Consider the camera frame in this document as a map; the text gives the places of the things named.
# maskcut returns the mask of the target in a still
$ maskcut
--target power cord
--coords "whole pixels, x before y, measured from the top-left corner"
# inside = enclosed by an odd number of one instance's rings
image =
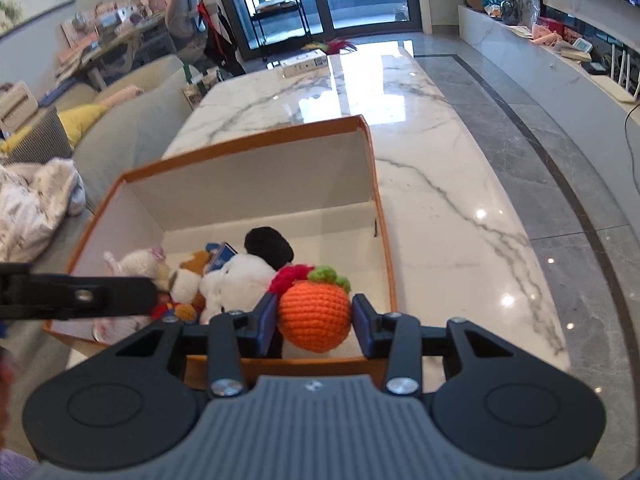
[[[629,148],[629,154],[631,155],[631,175],[634,178],[634,186],[636,186],[636,191],[638,192],[638,195],[640,195],[640,186],[638,186],[638,180],[636,179],[636,158],[634,157],[634,150],[631,148],[631,142],[629,142],[629,132],[626,129],[626,125],[629,122],[629,117],[631,117],[631,114],[635,112],[636,108],[638,108],[639,106],[640,106],[640,103],[638,103],[636,106],[631,108],[629,113],[626,115],[626,119],[625,119],[626,146]]]

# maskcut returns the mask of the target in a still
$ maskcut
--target black plush toy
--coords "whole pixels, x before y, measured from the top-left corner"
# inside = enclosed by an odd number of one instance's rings
[[[293,249],[273,227],[251,229],[244,237],[244,250],[259,256],[273,270],[280,270],[293,261]]]

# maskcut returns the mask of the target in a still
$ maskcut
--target coffee table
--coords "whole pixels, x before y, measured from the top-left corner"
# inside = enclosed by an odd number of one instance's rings
[[[370,126],[399,308],[422,324],[462,316],[567,370],[548,286],[526,232],[462,120],[395,43],[213,87],[164,154],[284,124],[361,114]],[[437,363],[432,363],[436,383]]]

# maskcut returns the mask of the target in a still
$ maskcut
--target orange crochet ball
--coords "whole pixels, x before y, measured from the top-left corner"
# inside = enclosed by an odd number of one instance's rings
[[[351,302],[337,285],[297,282],[280,298],[278,327],[298,348],[328,352],[349,335]]]

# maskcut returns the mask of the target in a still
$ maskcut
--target door frame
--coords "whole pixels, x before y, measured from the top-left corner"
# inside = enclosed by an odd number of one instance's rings
[[[221,0],[226,12],[226,17],[238,40],[238,50],[240,56],[244,60],[255,59],[260,57],[258,48],[251,49],[249,47],[248,38],[244,33],[244,28],[240,22],[238,10],[233,0]],[[375,34],[389,34],[393,32],[418,32],[422,30],[422,16],[420,14],[419,0],[406,0],[409,9],[409,20],[407,22],[386,22],[386,23],[369,23],[367,25],[358,25],[356,27],[334,28],[334,20],[331,16],[328,0],[315,0],[318,8],[318,15],[322,23],[322,33],[313,34],[314,40],[329,41],[336,37],[355,38],[358,36],[372,36]],[[282,50],[291,50],[295,48],[293,44],[289,45],[283,42],[282,49],[274,49],[274,53]]]

